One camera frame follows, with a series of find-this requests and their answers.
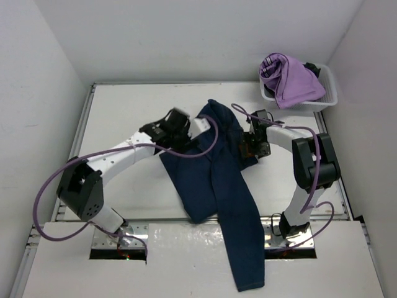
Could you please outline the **dark blue denim trousers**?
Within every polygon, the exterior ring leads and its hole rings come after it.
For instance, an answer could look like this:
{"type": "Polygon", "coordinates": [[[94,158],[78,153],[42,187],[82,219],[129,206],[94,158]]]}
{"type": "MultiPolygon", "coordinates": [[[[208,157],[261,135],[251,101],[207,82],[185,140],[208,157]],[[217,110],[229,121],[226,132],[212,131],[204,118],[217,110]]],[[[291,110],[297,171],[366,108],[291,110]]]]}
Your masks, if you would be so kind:
{"type": "Polygon", "coordinates": [[[187,153],[201,153],[217,138],[212,150],[199,158],[163,153],[160,159],[191,221],[199,224],[213,215],[218,217],[237,290],[263,287],[264,229],[241,174],[258,161],[241,156],[243,128],[228,107],[210,99],[199,113],[211,117],[218,130],[201,134],[198,147],[187,153]]]}

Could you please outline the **white plastic basket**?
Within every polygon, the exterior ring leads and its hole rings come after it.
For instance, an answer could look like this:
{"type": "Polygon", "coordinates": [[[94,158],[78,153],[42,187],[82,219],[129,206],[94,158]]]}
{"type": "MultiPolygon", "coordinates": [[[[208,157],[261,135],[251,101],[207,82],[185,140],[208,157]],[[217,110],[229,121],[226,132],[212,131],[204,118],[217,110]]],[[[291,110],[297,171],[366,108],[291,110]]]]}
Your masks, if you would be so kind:
{"type": "MultiPolygon", "coordinates": [[[[330,68],[327,65],[323,65],[320,63],[314,64],[318,68],[321,68],[318,81],[325,89],[326,94],[316,101],[305,101],[289,107],[288,110],[295,110],[300,112],[321,112],[323,109],[335,106],[337,104],[338,96],[336,82],[330,68]]],[[[270,92],[268,92],[268,90],[266,90],[265,85],[261,80],[259,80],[259,86],[261,89],[261,96],[264,99],[264,107],[270,110],[279,110],[279,107],[274,97],[270,94],[270,92]]]]}

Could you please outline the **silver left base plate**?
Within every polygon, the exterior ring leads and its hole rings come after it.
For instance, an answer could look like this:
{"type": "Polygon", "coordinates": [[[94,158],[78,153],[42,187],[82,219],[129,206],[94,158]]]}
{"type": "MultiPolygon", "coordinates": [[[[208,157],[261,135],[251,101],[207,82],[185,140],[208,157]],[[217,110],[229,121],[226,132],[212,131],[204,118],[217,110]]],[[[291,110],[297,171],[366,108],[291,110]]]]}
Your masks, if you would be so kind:
{"type": "Polygon", "coordinates": [[[145,249],[148,244],[148,227],[139,225],[129,225],[122,227],[116,232],[118,236],[112,236],[108,232],[95,228],[92,238],[93,249],[116,249],[138,250],[145,249]]]}

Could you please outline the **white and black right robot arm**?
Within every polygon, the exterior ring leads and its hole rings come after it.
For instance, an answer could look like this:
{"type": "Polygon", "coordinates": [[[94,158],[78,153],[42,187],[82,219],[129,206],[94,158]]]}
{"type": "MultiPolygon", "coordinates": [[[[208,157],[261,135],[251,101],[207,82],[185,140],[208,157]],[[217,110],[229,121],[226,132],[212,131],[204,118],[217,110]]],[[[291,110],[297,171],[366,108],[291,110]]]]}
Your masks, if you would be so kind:
{"type": "Polygon", "coordinates": [[[245,158],[270,155],[277,145],[292,154],[296,189],[288,207],[280,214],[280,236],[286,239],[306,231],[310,216],[323,192],[341,177],[331,137],[308,127],[284,125],[265,119],[248,120],[250,129],[243,134],[240,151],[245,158]]]}

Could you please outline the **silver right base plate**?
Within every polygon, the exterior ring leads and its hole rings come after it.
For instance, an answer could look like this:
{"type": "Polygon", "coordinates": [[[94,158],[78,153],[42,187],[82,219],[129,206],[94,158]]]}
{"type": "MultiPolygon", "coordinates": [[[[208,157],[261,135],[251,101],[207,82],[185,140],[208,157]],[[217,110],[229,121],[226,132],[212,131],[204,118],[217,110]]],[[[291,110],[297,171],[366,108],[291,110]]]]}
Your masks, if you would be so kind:
{"type": "Polygon", "coordinates": [[[310,249],[314,250],[313,232],[310,225],[302,232],[298,232],[283,238],[279,230],[280,217],[263,217],[261,223],[264,229],[264,248],[266,251],[279,249],[310,249]]]}

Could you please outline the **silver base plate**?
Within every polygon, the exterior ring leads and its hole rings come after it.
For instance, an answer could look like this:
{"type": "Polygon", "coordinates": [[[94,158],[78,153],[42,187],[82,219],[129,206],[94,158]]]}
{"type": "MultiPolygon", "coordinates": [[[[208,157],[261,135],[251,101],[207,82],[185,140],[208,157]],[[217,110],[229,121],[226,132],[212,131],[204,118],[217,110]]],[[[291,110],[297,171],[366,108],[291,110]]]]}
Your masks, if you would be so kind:
{"type": "Polygon", "coordinates": [[[95,228],[92,238],[93,249],[116,249],[138,250],[145,249],[148,244],[148,227],[139,225],[129,225],[122,227],[116,232],[118,236],[112,236],[108,232],[95,228]]]}
{"type": "Polygon", "coordinates": [[[263,217],[261,223],[264,229],[264,248],[266,251],[279,249],[310,249],[314,250],[313,232],[310,225],[302,232],[298,232],[283,238],[279,230],[280,217],[263,217]]]}

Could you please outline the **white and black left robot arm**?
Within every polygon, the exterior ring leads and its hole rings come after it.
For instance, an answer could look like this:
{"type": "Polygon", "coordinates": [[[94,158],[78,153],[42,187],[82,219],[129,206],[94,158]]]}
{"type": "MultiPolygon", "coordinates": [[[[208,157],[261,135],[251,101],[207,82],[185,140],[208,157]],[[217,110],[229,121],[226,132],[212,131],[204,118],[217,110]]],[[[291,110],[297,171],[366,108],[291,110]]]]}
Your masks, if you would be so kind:
{"type": "Polygon", "coordinates": [[[210,128],[207,119],[191,119],[173,108],[162,119],[145,124],[131,137],[113,148],[112,153],[72,158],[58,185],[58,198],[84,222],[117,233],[125,219],[104,202],[106,184],[135,163],[156,155],[162,147],[183,153],[210,128]]]}

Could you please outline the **black garment in basket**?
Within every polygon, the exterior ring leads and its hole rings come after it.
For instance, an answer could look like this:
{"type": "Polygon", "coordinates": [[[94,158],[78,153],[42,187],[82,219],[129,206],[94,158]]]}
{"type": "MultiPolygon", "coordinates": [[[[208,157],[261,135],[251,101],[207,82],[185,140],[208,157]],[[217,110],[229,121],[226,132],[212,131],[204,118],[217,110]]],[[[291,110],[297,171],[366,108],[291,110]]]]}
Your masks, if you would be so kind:
{"type": "Polygon", "coordinates": [[[306,62],[303,65],[307,70],[310,70],[317,78],[319,78],[321,68],[318,68],[315,64],[306,62]]]}

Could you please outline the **purple folded garment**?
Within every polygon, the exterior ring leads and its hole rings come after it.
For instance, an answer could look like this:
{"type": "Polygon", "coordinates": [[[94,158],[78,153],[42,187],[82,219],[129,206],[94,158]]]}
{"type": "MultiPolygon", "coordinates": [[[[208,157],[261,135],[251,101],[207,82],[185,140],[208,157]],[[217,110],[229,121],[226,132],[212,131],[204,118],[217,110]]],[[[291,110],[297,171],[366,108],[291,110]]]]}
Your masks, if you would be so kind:
{"type": "Polygon", "coordinates": [[[326,94],[318,78],[301,61],[281,53],[272,53],[262,61],[259,77],[272,92],[281,109],[305,101],[316,101],[326,94]]]}

